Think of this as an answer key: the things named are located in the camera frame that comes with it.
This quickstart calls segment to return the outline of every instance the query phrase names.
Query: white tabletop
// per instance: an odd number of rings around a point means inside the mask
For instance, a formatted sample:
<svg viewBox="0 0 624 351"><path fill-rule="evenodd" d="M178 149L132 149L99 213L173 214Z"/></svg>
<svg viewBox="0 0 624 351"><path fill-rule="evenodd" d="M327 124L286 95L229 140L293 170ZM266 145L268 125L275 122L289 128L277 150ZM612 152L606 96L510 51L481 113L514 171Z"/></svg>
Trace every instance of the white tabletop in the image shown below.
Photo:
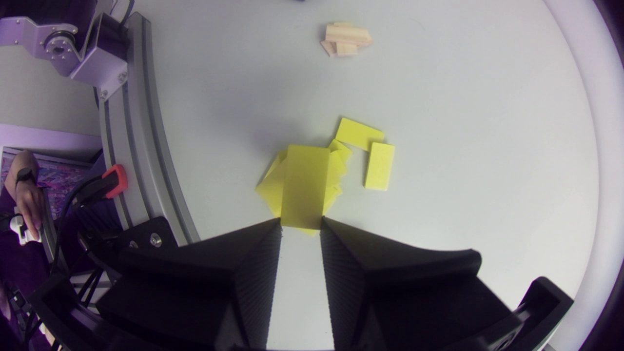
<svg viewBox="0 0 624 351"><path fill-rule="evenodd" d="M357 149L328 216L427 249L473 248L511 308L544 275L574 297L596 228L583 84L540 0L137 1L152 22L176 173L203 239L271 217L254 192L288 144L326 146L339 115L396 145L390 188ZM324 26L375 43L330 59ZM285 228L268 347L333 346L319 237Z"/></svg>

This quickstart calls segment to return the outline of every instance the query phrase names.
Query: screw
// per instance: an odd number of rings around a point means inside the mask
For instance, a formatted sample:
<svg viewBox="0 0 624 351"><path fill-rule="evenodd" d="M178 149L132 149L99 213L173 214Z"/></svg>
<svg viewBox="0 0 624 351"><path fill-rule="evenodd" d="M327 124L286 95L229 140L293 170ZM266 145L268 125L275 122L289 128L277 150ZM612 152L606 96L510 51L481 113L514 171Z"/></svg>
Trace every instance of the screw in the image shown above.
<svg viewBox="0 0 624 351"><path fill-rule="evenodd" d="M119 81L119 83L123 83L125 81L125 78L128 76L127 72L121 72L118 76L117 76L117 80Z"/></svg>
<svg viewBox="0 0 624 351"><path fill-rule="evenodd" d="M152 244L155 247L162 246L162 239L160 238L160 235L156 233L152 233L152 235L150 235L150 244Z"/></svg>

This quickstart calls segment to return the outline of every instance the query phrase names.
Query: stack of wooden blocks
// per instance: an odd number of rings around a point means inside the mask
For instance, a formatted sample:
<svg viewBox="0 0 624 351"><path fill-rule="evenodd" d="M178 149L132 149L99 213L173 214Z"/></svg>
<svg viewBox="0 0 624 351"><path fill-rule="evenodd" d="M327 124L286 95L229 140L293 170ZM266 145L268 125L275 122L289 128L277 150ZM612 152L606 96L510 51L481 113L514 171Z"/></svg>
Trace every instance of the stack of wooden blocks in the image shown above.
<svg viewBox="0 0 624 351"><path fill-rule="evenodd" d="M356 28L349 22L328 24L325 31L325 40L321 45L330 57L353 56L358 54L358 48L373 43L368 29Z"/></svg>

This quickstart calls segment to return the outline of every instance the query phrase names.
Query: black watch strap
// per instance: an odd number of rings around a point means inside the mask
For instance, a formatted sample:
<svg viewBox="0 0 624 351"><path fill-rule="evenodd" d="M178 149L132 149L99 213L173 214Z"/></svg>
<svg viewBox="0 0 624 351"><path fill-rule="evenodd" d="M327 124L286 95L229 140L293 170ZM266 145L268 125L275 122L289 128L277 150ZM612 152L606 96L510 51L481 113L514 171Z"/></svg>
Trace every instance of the black watch strap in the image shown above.
<svg viewBox="0 0 624 351"><path fill-rule="evenodd" d="M27 182L29 180L32 180L34 184L37 184L35 180L35 176L32 174L32 169L22 168L19 170L19 172L17 172L17 177L15 180L15 187L17 187L17 184L19 182Z"/></svg>

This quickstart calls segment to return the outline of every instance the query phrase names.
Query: purple sleeve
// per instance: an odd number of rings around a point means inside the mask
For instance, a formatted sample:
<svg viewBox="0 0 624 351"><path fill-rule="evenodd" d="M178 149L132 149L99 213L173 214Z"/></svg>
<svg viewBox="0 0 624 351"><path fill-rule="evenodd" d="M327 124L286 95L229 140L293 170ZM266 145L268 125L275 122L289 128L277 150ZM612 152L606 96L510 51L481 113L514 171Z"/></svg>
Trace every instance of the purple sleeve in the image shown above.
<svg viewBox="0 0 624 351"><path fill-rule="evenodd" d="M2 186L2 192L0 192L0 213L12 214L15 206L15 200L9 195L6 187Z"/></svg>

